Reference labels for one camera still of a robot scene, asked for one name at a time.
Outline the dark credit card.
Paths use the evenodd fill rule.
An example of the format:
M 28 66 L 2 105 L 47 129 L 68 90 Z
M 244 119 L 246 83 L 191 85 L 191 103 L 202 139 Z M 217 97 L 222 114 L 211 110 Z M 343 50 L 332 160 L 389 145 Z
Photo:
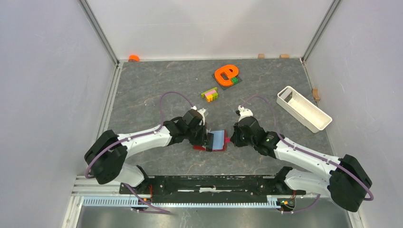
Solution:
M 226 131 L 225 130 L 216 130 L 211 131 L 213 134 L 213 152 L 216 151 L 224 151 L 226 147 L 225 138 Z

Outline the red leather card holder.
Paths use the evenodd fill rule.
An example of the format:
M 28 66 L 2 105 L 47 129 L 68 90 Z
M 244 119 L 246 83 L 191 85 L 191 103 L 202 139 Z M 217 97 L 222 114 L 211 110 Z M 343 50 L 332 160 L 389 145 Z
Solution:
M 195 145 L 192 148 L 204 152 L 222 152 L 226 150 L 227 143 L 230 141 L 226 130 L 211 131 L 208 135 L 211 135 L 211 137 L 209 138 L 207 145 Z

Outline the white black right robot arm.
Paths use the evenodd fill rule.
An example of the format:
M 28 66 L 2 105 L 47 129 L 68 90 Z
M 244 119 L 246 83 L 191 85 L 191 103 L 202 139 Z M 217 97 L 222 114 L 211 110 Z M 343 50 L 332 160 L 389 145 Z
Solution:
M 259 154 L 292 163 L 305 169 L 288 168 L 275 179 L 277 192 L 303 190 L 328 196 L 339 207 L 357 212 L 363 201 L 372 201 L 372 181 L 358 159 L 340 158 L 299 145 L 276 131 L 265 131 L 257 119 L 248 116 L 234 124 L 230 141 L 236 147 L 251 146 Z

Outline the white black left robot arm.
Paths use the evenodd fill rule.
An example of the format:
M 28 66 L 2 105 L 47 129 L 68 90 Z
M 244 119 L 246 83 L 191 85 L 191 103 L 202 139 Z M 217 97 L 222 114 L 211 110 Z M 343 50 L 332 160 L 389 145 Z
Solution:
M 139 166 L 131 166 L 125 160 L 152 148 L 166 147 L 188 140 L 191 145 L 211 145 L 212 134 L 206 129 L 206 109 L 192 107 L 184 116 L 175 117 L 154 128 L 116 134 L 107 130 L 101 134 L 84 156 L 88 167 L 87 179 L 96 179 L 103 185 L 111 181 L 128 184 L 137 193 L 149 189 L 149 180 Z

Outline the colourful block stack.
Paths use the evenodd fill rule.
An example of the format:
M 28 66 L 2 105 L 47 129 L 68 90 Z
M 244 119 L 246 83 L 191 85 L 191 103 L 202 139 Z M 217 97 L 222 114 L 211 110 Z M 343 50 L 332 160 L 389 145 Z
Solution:
M 210 90 L 207 90 L 203 93 L 201 93 L 201 98 L 204 98 L 207 102 L 212 102 L 216 99 L 218 99 L 219 94 L 218 94 L 218 88 L 214 87 Z

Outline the green small block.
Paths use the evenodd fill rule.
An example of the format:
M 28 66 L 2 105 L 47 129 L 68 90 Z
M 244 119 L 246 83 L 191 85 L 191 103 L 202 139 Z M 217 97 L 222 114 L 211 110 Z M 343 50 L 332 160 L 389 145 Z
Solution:
M 239 80 L 238 80 L 237 77 L 233 77 L 233 78 L 231 78 L 231 82 L 232 82 L 233 85 L 235 85 L 235 84 L 237 84 L 239 82 Z

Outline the orange letter e shape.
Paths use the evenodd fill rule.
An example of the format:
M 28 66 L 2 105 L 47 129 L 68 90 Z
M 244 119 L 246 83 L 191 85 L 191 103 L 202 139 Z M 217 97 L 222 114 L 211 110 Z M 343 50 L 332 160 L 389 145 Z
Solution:
M 220 75 L 225 75 L 227 78 L 238 76 L 239 69 L 235 65 L 225 65 L 214 72 L 215 77 L 218 79 Z

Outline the white plastic tray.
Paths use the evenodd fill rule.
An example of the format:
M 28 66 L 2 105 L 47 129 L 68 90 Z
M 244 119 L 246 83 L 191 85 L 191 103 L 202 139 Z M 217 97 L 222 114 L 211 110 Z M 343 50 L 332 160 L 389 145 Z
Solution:
M 291 86 L 277 94 L 277 104 L 313 133 L 324 130 L 333 120 Z

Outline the wooden curved piece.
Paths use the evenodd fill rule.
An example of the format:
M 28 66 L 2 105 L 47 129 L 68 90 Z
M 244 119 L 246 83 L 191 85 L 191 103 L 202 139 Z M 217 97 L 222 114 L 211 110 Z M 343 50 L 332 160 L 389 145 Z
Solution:
M 321 97 L 319 96 L 317 88 L 312 89 L 312 96 L 313 96 L 315 102 L 319 102 L 321 100 Z

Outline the orange round cap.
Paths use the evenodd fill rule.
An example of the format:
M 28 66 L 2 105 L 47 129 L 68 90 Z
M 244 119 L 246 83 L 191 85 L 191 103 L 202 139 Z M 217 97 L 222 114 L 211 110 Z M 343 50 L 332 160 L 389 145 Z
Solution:
M 140 61 L 140 58 L 137 55 L 130 55 L 128 57 L 128 62 L 139 62 L 139 61 Z

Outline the dark square base plate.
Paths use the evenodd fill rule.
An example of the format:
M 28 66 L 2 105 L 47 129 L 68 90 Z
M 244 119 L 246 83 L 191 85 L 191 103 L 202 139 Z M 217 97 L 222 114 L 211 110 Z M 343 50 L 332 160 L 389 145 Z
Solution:
M 220 75 L 218 79 L 215 77 L 214 74 L 212 74 L 211 76 L 222 90 L 229 89 L 242 82 L 242 79 L 239 76 L 227 78 L 225 75 Z

